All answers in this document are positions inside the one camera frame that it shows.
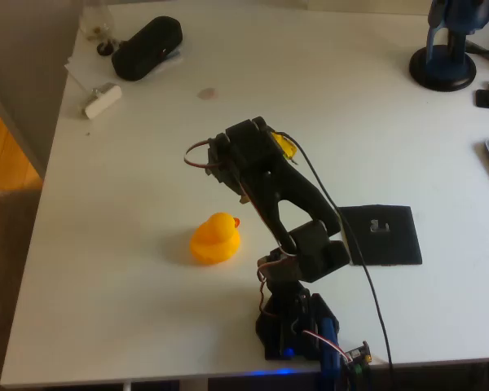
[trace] blue object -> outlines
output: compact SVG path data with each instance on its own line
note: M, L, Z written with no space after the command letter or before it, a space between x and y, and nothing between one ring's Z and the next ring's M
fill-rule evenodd
M283 356L285 356L286 358L291 358L295 355L295 352L293 351L292 348L286 348L283 352Z
M295 370L290 368L281 368L274 371L252 371L249 373L249 375L250 376L289 375L290 373L295 373Z
M409 72L425 88L456 91L476 76L476 66L465 53L466 35L489 22L489 0L433 0L428 17L426 46L409 63ZM447 45L433 45L440 29L447 29Z
M337 333L335 332L335 327L333 326L333 321L330 318L323 318L320 327L320 335L333 342L336 346L339 346L337 339ZM331 346L320 342L320 372L323 380L335 381L341 376L341 358L339 353Z

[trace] wooden floor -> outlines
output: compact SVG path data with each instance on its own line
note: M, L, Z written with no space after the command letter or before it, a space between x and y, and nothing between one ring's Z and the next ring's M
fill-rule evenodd
M42 180L0 118L0 190L41 187Z

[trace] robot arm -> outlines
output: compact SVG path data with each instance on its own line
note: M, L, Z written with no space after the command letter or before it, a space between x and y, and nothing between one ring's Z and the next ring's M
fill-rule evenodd
M329 237L341 230L337 215L320 191L284 158L261 118L243 121L209 140L209 168L241 198L252 202L279 247L262 261L291 257L291 262L264 269L272 281L313 282L346 265L349 255L341 241ZM310 214L312 221L287 232L278 203L288 200Z

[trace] rubber duck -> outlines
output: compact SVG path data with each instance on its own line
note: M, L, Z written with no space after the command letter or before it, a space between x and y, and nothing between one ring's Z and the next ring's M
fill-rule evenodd
M228 213L212 215L190 239L192 255L205 265L226 261L239 248L239 224L239 219Z

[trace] red wire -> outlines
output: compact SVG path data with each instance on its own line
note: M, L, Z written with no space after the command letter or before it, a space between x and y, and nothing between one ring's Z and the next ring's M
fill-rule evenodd
M327 338L324 338L323 336L320 336L319 334L317 333L314 333L314 332L311 332L310 330L302 330L302 332L310 335L310 336L314 336L315 338L317 338L318 340L321 340L323 341L325 344L328 344L330 345L332 348L334 348L337 352L339 352L339 354L346 360L346 362L350 362L351 360L348 358L348 356L346 356L346 353L344 352L344 350L342 350L341 348L339 348L337 345L335 345L333 342L331 342L329 339Z
M214 164L209 164L209 165L201 165L199 163L194 163L194 162L190 161L189 159L187 159L187 154L192 149L196 149L197 147L200 147L202 145L206 145L208 143L209 143L209 140L199 141L198 143L195 143L190 148L188 148L187 151L185 152L185 156L183 158L183 160L185 160L185 163L187 163L188 165L191 165L192 167L197 167L199 169L215 169L216 167L219 167L222 164L222 162L218 162L218 163L214 163Z
M266 282L267 282L266 280L261 281L261 287L259 288L259 292L261 293L261 301L259 301L259 310L261 311L261 314L264 314L264 315L269 316L271 318L277 318L277 315L272 314L271 312L265 311L262 308L262 303L264 302L264 293L262 292L262 288L264 287L264 284Z

